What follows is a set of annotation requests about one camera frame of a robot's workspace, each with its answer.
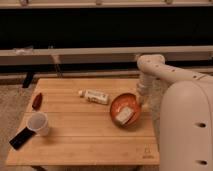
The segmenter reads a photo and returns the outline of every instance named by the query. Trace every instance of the small red object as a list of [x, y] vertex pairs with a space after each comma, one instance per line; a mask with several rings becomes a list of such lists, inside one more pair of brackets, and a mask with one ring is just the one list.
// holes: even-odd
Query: small red object
[[122, 126], [128, 126], [135, 123], [141, 115], [141, 107], [137, 103], [136, 96], [131, 93], [124, 93], [116, 97], [110, 107], [110, 116], [112, 121], [117, 124], [115, 117], [124, 107], [129, 107], [134, 110], [133, 116], [129, 119], [127, 123]]
[[38, 110], [41, 106], [41, 102], [42, 102], [42, 94], [39, 93], [35, 99], [33, 100], [33, 104], [32, 104], [32, 108], [34, 110]]

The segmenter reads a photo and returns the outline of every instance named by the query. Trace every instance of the wooden table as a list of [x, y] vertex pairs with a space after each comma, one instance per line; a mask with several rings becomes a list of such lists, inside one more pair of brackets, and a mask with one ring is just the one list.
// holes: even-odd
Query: wooden table
[[36, 135], [20, 150], [11, 148], [7, 165], [157, 165], [159, 153], [148, 106], [137, 125], [115, 126], [110, 105], [89, 103], [80, 89], [96, 89], [113, 100], [125, 92], [136, 94], [138, 79], [40, 79], [19, 130], [32, 114], [32, 101], [43, 93], [40, 111], [47, 113], [51, 132]]

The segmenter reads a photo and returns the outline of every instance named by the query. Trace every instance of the white cup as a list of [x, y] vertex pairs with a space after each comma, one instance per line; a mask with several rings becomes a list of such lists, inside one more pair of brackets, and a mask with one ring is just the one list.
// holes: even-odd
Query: white cup
[[27, 128], [41, 136], [46, 136], [50, 130], [47, 115], [41, 112], [32, 114], [27, 120]]

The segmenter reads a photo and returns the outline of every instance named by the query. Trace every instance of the orange bowl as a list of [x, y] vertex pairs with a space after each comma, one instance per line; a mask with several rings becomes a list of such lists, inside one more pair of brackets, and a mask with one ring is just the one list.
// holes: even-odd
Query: orange bowl
[[137, 103], [136, 96], [132, 93], [124, 93], [116, 97], [111, 103], [110, 116], [112, 121], [118, 124], [115, 120], [116, 116], [119, 114], [123, 107], [130, 107], [134, 110], [133, 116], [129, 119], [127, 123], [120, 126], [128, 126], [135, 123], [141, 115], [141, 107]]

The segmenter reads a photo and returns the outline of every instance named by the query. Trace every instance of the smartphone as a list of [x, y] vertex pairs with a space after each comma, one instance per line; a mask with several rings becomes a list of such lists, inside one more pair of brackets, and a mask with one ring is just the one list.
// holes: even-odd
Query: smartphone
[[12, 140], [10, 140], [10, 145], [18, 150], [25, 142], [27, 142], [33, 135], [34, 131], [29, 130], [25, 127], [21, 132], [19, 132]]

